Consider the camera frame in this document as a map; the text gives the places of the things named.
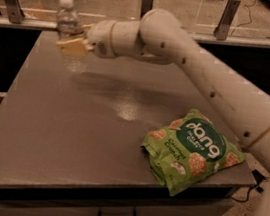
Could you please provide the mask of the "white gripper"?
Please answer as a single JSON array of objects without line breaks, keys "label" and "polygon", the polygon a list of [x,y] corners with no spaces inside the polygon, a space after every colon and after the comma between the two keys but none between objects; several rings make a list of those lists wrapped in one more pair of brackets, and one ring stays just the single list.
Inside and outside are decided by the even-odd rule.
[{"label": "white gripper", "polygon": [[116,20],[103,20],[99,23],[84,24],[84,29],[89,29],[87,35],[88,39],[74,38],[74,39],[60,39],[56,43],[56,47],[63,55],[84,57],[88,52],[93,51],[94,54],[101,58],[115,58],[116,54],[113,51],[112,45],[112,29],[114,28]]}]

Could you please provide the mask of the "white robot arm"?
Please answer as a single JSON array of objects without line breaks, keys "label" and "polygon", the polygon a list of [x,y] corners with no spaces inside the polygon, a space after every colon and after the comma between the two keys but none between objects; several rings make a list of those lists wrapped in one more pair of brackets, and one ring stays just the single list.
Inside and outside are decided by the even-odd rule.
[{"label": "white robot arm", "polygon": [[[270,173],[270,96],[202,49],[166,10],[150,10],[139,21],[101,21],[84,26],[72,0],[60,0],[57,47],[63,54],[101,58],[129,56],[175,63],[210,102],[248,150]],[[270,216],[270,183],[255,216]]]}]

